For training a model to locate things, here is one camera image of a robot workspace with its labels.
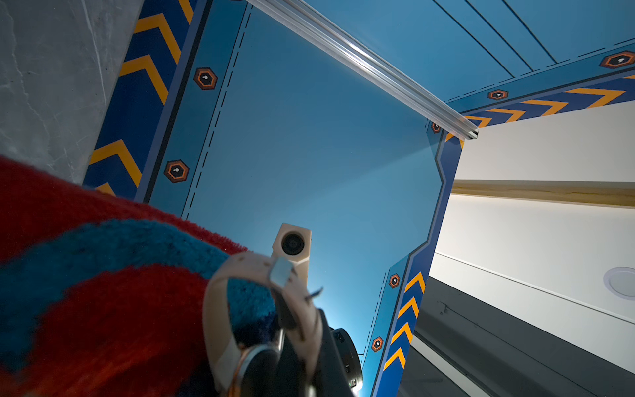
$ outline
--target blue fur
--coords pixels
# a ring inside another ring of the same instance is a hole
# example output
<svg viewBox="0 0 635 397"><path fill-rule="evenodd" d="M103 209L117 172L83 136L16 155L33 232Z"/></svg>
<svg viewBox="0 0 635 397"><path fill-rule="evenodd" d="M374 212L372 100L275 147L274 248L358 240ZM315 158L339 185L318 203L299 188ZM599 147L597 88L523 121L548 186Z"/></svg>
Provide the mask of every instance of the blue fur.
<svg viewBox="0 0 635 397"><path fill-rule="evenodd" d="M33 246L0 267L0 363L25 366L37 320L66 289L105 272L151 264L185 267L209 279L227 259L223 251L179 231L145 220L87 224ZM269 291L230 280L227 298L234 329L275 312Z"/></svg>

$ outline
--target fuzzy fabric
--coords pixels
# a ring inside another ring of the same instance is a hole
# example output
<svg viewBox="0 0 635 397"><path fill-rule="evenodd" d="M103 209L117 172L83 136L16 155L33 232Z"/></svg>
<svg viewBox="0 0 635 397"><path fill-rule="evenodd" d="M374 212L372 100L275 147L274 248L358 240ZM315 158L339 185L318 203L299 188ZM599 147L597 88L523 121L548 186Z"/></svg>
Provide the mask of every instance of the fuzzy fabric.
<svg viewBox="0 0 635 397"><path fill-rule="evenodd" d="M0 397L213 394L209 279L245 248L149 206L0 158ZM236 339L276 330L268 291L228 288Z"/></svg>

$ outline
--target aluminum rail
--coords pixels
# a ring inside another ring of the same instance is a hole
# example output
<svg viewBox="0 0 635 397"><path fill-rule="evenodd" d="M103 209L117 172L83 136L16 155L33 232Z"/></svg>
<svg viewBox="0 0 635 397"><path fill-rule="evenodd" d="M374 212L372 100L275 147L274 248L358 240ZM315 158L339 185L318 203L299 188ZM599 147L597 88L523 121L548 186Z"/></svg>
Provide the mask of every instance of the aluminum rail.
<svg viewBox="0 0 635 397"><path fill-rule="evenodd" d="M303 0L248 1L446 131L466 140L478 136L468 119Z"/></svg>

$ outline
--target chevron stripe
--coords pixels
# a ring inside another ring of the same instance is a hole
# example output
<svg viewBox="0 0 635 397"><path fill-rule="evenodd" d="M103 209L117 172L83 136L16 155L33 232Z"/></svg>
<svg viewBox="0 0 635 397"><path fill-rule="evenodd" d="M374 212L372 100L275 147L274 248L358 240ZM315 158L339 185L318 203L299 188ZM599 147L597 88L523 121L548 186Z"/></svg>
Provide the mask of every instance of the chevron stripe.
<svg viewBox="0 0 635 397"><path fill-rule="evenodd" d="M488 112L511 114L512 116L506 121L506 123L513 123L526 113L526 111L514 111L512 109L490 109Z"/></svg>
<svg viewBox="0 0 635 397"><path fill-rule="evenodd" d="M569 104L569 102L558 102L555 100L539 100L539 99L530 99L521 102L522 104L530 104L530 105L544 105L551 106L546 112L544 112L543 116L550 116L552 114L556 114L562 110L565 106Z"/></svg>
<svg viewBox="0 0 635 397"><path fill-rule="evenodd" d="M397 318L401 317L411 307L412 307L412 310L415 312L415 317L419 318L419 307L417 306L417 301L415 300L414 297L411 298L408 301L408 303L406 303L406 305L399 310L399 314L397 315Z"/></svg>
<svg viewBox="0 0 635 397"><path fill-rule="evenodd" d="M101 160L115 155L119 156L124 167L126 167L126 171L128 171L128 175L130 175L130 178L132 178L132 181L135 183L135 185L139 187L139 182L141 182L141 171L139 171L139 167L137 167L137 164L128 151L126 144L124 144L123 140L121 139L111 144L107 144L106 146L102 146L99 149L95 149L95 151L93 151L92 157L90 158L89 165L98 163Z"/></svg>
<svg viewBox="0 0 635 397"><path fill-rule="evenodd" d="M468 120L480 121L480 123L478 124L478 128L487 127L487 125L490 124L491 121L491 118L489 117L466 116L465 118Z"/></svg>
<svg viewBox="0 0 635 397"><path fill-rule="evenodd" d="M406 284L406 289L405 291L408 291L410 289L410 287L412 287L413 285L419 283L419 287L421 287L421 292L425 292L425 282L424 282L424 277L421 274L421 272L419 272L412 280L410 280L408 282L408 284Z"/></svg>
<svg viewBox="0 0 635 397"><path fill-rule="evenodd" d="M448 136L445 137L445 142L449 141L452 138L454 138L454 135L448 132ZM461 142L461 150L463 150L463 145L465 145L465 141L462 140L461 138L458 138L458 141Z"/></svg>
<svg viewBox="0 0 635 397"><path fill-rule="evenodd" d="M95 190L98 192L110 194L111 196L115 196L115 197L117 196L115 192L112 190L112 188L110 187L110 184L108 182L104 183L103 185L97 186Z"/></svg>
<svg viewBox="0 0 635 397"><path fill-rule="evenodd" d="M410 330L410 325L405 323L397 333L394 334L391 340L391 344L395 343L395 340L399 339L402 333L405 333L408 337L408 342L412 343L412 331Z"/></svg>
<svg viewBox="0 0 635 397"><path fill-rule="evenodd" d="M401 364L401 368L403 368L406 365L406 358L403 356L401 348L399 348L399 350L397 350L395 354L393 354L392 357L390 357L388 361L386 361L386 365L384 365L384 371L386 371L386 368L388 368L392 364L392 362L398 358Z"/></svg>
<svg viewBox="0 0 635 397"><path fill-rule="evenodd" d="M159 28L161 31L161 35L163 36L165 43L168 45L170 53L172 53L174 62L178 63L178 59L181 57L181 49L178 47L177 40L174 38L174 34L168 25L168 21L162 13L138 20L134 33L145 32L156 28Z"/></svg>
<svg viewBox="0 0 635 397"><path fill-rule="evenodd" d="M121 66L121 73L119 73L119 77L142 71L144 69L148 73L148 76L150 77L152 85L157 91L159 98L161 98L161 102L163 102L163 104L165 105L165 101L168 99L168 89L165 88L163 79L161 79L161 75L159 74L157 67L154 65L154 62L152 61L152 57L150 57L150 55L144 55L142 57L124 62Z"/></svg>
<svg viewBox="0 0 635 397"><path fill-rule="evenodd" d="M194 10L192 10L192 5L189 0L178 0L178 3L181 4L181 9L183 10L183 14L185 14L185 19L187 19L187 23L192 23L192 17L194 16Z"/></svg>
<svg viewBox="0 0 635 397"><path fill-rule="evenodd" d="M613 99L619 97L621 94L625 93L626 91L600 90L598 88L576 88L575 90L569 90L565 92L572 94L602 95L600 99L587 106L587 109L590 109L591 107L604 106L607 103L611 102Z"/></svg>

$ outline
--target blue ceiling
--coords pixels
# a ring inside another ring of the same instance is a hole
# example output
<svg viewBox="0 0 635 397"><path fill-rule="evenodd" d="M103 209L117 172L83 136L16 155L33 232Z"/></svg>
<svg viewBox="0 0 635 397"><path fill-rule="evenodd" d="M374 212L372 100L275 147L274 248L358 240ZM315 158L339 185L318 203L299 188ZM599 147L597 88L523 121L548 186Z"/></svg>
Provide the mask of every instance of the blue ceiling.
<svg viewBox="0 0 635 397"><path fill-rule="evenodd" d="M451 102L635 42L631 0L308 0Z"/></svg>

